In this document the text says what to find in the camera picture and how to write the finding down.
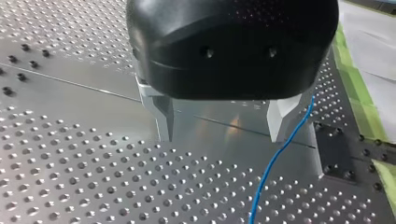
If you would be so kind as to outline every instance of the hole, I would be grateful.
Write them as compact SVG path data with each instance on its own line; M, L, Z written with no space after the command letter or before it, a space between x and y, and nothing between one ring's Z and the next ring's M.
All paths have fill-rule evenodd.
M213 58L215 51L208 46L203 46L200 49L200 54L204 58L211 59L211 58Z

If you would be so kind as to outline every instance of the perforated metal plate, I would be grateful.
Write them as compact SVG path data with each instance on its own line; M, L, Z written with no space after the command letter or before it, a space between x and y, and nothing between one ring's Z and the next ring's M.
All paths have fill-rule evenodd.
M0 223L248 222L279 148L267 136L266 104L177 101L175 141L156 142L131 77L124 5L0 1L0 85L14 90L0 95ZM314 115L351 127L329 59ZM305 127L280 157L256 222L391 223L385 194L367 187L375 174L357 186L319 178L312 133ZM365 171L366 162L355 163Z

